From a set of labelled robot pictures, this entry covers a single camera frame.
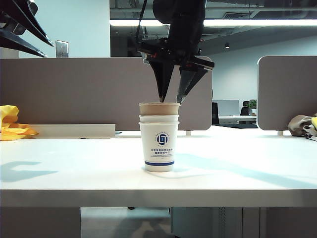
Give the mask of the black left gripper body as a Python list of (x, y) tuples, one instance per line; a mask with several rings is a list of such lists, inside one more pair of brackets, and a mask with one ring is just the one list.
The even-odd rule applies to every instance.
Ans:
[(17, 36), (20, 36), (20, 35), (24, 34), (24, 32), (25, 32), (25, 28), (21, 24), (18, 24), (15, 21), (1, 22), (0, 27), (4, 28), (5, 30), (7, 30), (7, 31), (9, 31)]

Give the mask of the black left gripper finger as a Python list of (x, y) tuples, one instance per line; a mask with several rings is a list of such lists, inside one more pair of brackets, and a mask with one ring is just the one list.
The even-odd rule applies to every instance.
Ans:
[(31, 12), (27, 0), (1, 0), (0, 9), (38, 39), (53, 46), (53, 42), (46, 35)]
[(23, 51), (43, 58), (47, 57), (44, 52), (5, 29), (0, 30), (0, 46), (3, 48)]

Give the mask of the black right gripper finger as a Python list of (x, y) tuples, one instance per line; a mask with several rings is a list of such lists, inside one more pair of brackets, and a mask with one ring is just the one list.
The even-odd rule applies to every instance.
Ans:
[(177, 103), (182, 103), (191, 89), (199, 82), (199, 80), (207, 73), (207, 70), (199, 66), (181, 66), (180, 83), (176, 97)]
[(171, 60), (155, 58), (150, 58), (148, 62), (156, 77), (159, 101), (163, 103), (167, 95), (175, 64)]

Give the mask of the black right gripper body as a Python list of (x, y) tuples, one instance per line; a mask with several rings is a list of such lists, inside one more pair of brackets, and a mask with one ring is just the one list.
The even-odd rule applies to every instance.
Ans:
[(201, 49), (180, 48), (169, 38), (142, 40), (137, 43), (138, 52), (146, 55), (148, 62), (172, 63), (179, 66), (197, 66), (213, 70), (214, 62), (198, 58)]

